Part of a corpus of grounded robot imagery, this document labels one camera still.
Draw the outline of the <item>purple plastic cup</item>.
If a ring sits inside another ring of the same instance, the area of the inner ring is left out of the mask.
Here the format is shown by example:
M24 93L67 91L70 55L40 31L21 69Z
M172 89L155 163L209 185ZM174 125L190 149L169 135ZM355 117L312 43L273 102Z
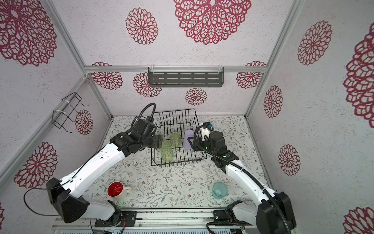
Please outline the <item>purple plastic cup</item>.
M192 150L193 139L194 139L194 131L190 129L186 130L184 133L183 147L187 150Z

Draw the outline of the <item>light green glass cup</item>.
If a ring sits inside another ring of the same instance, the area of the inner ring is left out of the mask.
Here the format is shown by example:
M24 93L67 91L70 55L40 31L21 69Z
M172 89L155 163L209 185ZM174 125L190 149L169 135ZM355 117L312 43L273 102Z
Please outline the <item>light green glass cup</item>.
M161 160L163 163L169 163L174 161L173 148L169 141L162 142Z

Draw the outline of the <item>green glass mug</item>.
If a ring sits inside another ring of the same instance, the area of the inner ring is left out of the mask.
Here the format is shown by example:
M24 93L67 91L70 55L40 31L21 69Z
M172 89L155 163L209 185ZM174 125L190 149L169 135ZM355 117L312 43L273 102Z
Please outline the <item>green glass mug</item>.
M172 148L179 148L182 145L182 139L179 132L172 132L170 135L170 144Z

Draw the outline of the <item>teal plastic cup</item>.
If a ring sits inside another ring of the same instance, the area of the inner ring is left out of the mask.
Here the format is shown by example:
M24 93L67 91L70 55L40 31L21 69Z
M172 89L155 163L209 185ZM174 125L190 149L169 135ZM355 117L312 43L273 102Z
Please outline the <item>teal plastic cup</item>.
M228 188L222 182L216 182L212 187L212 196L215 199L223 199L228 196Z

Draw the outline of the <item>red and white mug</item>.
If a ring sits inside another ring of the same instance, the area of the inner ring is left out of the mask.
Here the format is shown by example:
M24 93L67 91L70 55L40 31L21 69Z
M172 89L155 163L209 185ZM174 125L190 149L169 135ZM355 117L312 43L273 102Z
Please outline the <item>red and white mug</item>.
M113 201L122 201L131 191L132 187L125 186L122 182L115 181L108 186L107 195Z

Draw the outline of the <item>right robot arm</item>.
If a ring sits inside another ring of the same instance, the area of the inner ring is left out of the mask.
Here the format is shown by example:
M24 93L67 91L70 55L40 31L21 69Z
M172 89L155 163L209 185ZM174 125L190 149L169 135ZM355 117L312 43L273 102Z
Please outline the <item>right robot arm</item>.
M223 133L213 131L209 135L188 139L195 151L211 155L215 166L234 179L250 196L255 206L251 207L242 201L227 206L231 221L215 221L214 225L252 225L261 234L290 234L297 224L288 195L277 193L253 176L239 160L227 149Z

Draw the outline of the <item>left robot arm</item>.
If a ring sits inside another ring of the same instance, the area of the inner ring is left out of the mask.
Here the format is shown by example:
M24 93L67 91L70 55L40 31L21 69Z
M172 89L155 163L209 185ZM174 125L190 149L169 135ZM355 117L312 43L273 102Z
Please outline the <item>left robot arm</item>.
M112 201L98 201L83 194L108 169L130 154L145 148L160 149L163 135L138 135L121 132L92 156L83 166L61 179L52 178L46 183L50 203L65 223L80 218L101 219L111 226L122 219L121 209Z

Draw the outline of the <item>grey wall shelf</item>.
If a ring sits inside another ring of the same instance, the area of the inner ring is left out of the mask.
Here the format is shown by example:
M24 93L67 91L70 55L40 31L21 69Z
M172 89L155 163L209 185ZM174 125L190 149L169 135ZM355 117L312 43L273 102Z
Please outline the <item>grey wall shelf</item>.
M148 83L152 88L219 88L224 84L224 68L157 69L148 68Z

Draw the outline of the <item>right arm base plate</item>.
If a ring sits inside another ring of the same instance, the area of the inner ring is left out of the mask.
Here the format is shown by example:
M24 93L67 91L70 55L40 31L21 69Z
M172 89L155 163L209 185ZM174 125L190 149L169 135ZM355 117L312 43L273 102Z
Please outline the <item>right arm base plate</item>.
M233 217L228 209L213 211L214 223L232 224Z

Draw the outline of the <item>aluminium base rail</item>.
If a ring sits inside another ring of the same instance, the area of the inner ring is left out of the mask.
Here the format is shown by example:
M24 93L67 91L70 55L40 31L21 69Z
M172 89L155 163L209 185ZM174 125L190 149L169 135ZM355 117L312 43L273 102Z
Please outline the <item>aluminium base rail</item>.
M134 227L94 227L95 219L83 218L66 224L55 220L52 234L257 234L254 222L214 223L213 211L225 208L124 209L137 211Z

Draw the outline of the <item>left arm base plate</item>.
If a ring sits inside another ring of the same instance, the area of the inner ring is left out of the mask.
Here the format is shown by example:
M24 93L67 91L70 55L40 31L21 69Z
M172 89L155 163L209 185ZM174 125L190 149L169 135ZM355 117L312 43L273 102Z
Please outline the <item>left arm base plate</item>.
M114 217L109 220L97 219L94 227L106 228L106 227L134 227L137 217L137 211L122 211L121 215L115 213Z

